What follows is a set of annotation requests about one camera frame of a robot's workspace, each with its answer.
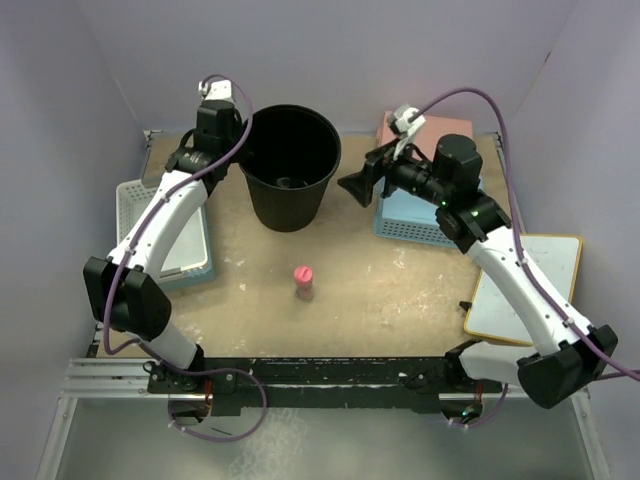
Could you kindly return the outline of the pink perforated plastic basket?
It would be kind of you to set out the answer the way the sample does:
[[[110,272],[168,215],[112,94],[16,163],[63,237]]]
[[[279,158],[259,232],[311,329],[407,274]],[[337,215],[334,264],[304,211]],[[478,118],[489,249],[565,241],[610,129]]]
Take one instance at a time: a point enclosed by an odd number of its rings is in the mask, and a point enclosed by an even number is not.
[[[387,125],[391,111],[386,111],[381,126],[376,132],[377,145],[382,146],[391,142],[395,136]],[[464,135],[473,138],[473,125],[469,120],[426,116],[426,123],[412,141],[429,159],[433,159],[439,139],[448,134]]]

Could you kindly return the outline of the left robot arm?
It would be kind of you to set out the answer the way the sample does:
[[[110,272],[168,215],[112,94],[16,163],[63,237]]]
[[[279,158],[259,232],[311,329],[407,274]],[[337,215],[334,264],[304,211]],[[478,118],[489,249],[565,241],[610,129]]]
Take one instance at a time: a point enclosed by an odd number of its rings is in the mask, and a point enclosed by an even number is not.
[[[117,331],[172,367],[170,378],[184,392],[206,378],[202,348],[172,322],[172,304],[159,286],[169,251],[189,219],[227,175],[251,128],[230,96],[205,99],[196,126],[171,154],[151,202],[125,238],[104,258],[90,257],[83,278],[94,318],[103,326],[103,348]]]

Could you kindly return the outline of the large black plastic bucket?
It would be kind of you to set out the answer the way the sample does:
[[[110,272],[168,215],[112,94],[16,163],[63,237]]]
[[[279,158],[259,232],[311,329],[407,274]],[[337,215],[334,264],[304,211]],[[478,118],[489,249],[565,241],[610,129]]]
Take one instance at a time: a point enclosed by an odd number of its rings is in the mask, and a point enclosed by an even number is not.
[[[320,113],[291,104],[254,113],[239,166],[257,218],[277,232],[305,228],[340,159],[339,135]]]

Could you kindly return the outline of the blue perforated plastic basket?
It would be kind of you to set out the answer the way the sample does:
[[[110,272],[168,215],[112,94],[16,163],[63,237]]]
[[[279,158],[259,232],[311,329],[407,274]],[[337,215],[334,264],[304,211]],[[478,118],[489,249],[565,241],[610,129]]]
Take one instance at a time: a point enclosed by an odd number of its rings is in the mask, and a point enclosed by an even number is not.
[[[377,207],[373,230],[377,236],[456,248],[455,243],[442,233],[436,220],[436,210],[441,202],[433,204],[401,189],[384,198],[383,190],[384,181],[380,180],[374,187]]]

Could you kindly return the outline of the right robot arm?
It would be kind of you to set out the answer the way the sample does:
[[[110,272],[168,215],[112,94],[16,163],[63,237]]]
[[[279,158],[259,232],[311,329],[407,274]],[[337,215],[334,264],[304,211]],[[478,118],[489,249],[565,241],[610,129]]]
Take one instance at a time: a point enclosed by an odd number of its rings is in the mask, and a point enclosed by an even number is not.
[[[440,231],[498,287],[524,324],[530,349],[469,341],[446,353],[446,383],[467,391],[479,380],[521,387],[550,409],[597,380],[618,344],[609,326],[594,327],[540,272],[521,236],[496,200],[480,187],[483,159],[464,135],[447,134],[427,159],[392,141],[365,156],[362,169],[338,184],[361,206],[401,189],[436,207]]]

